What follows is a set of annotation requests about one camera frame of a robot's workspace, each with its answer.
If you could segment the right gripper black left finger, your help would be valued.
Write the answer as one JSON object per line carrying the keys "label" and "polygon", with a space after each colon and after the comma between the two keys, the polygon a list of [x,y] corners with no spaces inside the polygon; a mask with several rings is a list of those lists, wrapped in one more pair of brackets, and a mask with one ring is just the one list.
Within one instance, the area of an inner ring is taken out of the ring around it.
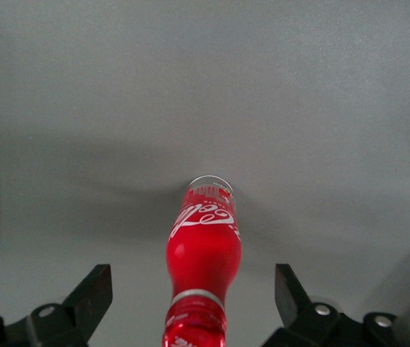
{"label": "right gripper black left finger", "polygon": [[87,346],[112,301],[111,266],[96,265],[62,303],[9,325],[0,316],[0,346]]}

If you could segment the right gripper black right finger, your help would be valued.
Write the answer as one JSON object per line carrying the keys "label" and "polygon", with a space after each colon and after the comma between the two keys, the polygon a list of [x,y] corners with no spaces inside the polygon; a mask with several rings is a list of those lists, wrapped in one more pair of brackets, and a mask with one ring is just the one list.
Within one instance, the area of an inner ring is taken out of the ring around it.
{"label": "right gripper black right finger", "polygon": [[275,265],[275,302],[283,326],[263,343],[271,346],[410,346],[404,317],[370,312],[356,321],[332,305],[313,301],[292,267]]}

